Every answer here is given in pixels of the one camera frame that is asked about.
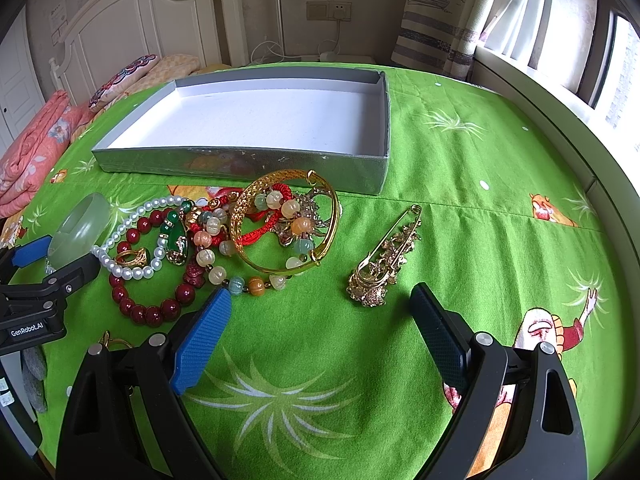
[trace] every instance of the embroidered pillow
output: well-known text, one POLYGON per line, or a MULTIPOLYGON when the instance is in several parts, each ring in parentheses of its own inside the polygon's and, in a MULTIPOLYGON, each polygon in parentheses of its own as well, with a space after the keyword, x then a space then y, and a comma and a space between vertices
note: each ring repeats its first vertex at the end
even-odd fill
POLYGON ((118 95, 129 88, 133 83, 142 78, 160 61, 157 54, 147 54, 139 57, 130 65, 120 70, 115 76, 109 79, 104 85, 98 88, 97 92, 89 99, 89 110, 97 112, 113 101, 118 95))

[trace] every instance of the orange bead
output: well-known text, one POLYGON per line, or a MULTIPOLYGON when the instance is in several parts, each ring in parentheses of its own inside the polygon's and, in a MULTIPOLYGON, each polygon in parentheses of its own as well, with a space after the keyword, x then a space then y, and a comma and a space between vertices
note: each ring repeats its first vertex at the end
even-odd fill
POLYGON ((252 296, 261 296, 264 294, 264 280, 258 276, 249 278, 246 284, 252 296))
POLYGON ((206 231, 198 231, 193 235, 193 244, 196 247, 202 246, 207 248, 211 245, 211 235, 206 231))
POLYGON ((296 236, 300 236, 302 233, 310 233, 313 230, 314 226, 309 218, 306 216, 301 216, 300 218, 296 218, 291 223, 291 232, 296 236))

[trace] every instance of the gold safety pin brooch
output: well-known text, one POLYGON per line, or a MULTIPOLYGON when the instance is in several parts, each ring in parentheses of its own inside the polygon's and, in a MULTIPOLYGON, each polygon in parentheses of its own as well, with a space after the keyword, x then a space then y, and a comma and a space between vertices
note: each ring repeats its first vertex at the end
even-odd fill
POLYGON ((385 304, 386 286, 395 285, 396 275, 400 267, 406 263, 404 255, 414 250, 415 241, 420 237, 415 232, 422 222, 422 208, 413 204, 400 215, 400 218, 386 232, 380 243, 362 260, 349 277, 347 293, 352 300, 363 306, 378 306, 385 304), (391 233, 409 213, 415 215, 415 220, 402 226, 393 236, 391 233), (378 250, 383 251, 377 260, 372 261, 378 250))

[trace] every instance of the cardboard box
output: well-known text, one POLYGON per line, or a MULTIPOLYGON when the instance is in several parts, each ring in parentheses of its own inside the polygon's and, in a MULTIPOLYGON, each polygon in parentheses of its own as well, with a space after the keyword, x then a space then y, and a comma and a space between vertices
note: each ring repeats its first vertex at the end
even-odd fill
POLYGON ((171 82, 92 151, 104 171, 251 181, 295 168, 378 194, 389 142, 383 72, 267 66, 171 82))

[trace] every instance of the gold bangle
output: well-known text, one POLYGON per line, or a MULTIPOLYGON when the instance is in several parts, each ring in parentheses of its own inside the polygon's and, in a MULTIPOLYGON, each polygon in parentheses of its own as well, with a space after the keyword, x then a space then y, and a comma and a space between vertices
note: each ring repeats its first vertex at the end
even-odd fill
POLYGON ((260 177, 258 180, 254 180, 247 188, 240 194, 238 201, 231 213, 231 219, 229 222, 229 236, 236 246, 238 256, 249 266, 253 267, 259 272, 264 274, 276 274, 278 276, 293 276, 304 272, 311 267, 319 266, 320 260, 322 260, 329 251, 332 242, 335 238, 335 232, 338 229, 338 220, 340 219, 340 202, 336 195, 334 188, 324 178, 318 175, 314 170, 278 170, 273 173, 268 173, 265 176, 260 177), (258 193, 277 182, 284 180, 305 179, 311 187, 323 187, 331 199, 331 218, 327 227, 326 236, 318 247, 309 251, 309 261, 302 264, 299 267, 293 269, 268 269, 254 264, 244 252, 244 247, 241 245, 239 239, 242 236, 242 220, 246 215, 248 209, 254 204, 254 199, 258 193))

